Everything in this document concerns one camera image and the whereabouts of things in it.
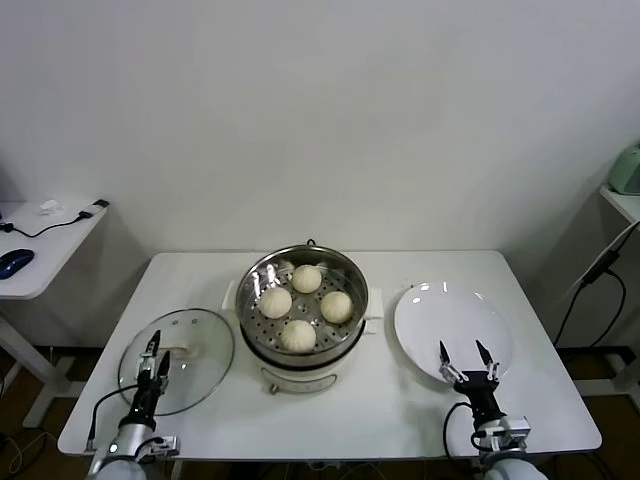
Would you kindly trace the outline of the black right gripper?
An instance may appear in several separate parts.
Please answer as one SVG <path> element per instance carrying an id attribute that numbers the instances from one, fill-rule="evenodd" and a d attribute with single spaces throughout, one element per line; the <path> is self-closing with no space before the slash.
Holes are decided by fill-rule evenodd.
<path id="1" fill-rule="evenodd" d="M 502 411 L 495 399 L 494 392 L 499 385 L 499 362 L 495 362 L 490 351 L 480 340 L 476 340 L 481 360 L 486 371 L 466 371 L 464 375 L 451 363 L 443 341 L 439 341 L 439 372 L 443 379 L 456 391 L 466 396 L 470 402 L 475 421 L 493 421 L 502 417 Z"/>

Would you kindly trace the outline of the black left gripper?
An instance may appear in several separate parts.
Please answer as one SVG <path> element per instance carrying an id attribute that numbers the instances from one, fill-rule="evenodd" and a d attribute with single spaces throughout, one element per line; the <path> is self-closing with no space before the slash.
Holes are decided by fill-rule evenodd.
<path id="1" fill-rule="evenodd" d="M 160 359 L 155 372 L 156 357 L 161 339 L 161 331 L 156 330 L 148 341 L 145 350 L 140 354 L 137 380 L 137 391 L 129 410 L 129 423 L 155 426 L 155 412 L 163 388 L 168 383 L 171 354 L 166 350 Z"/>

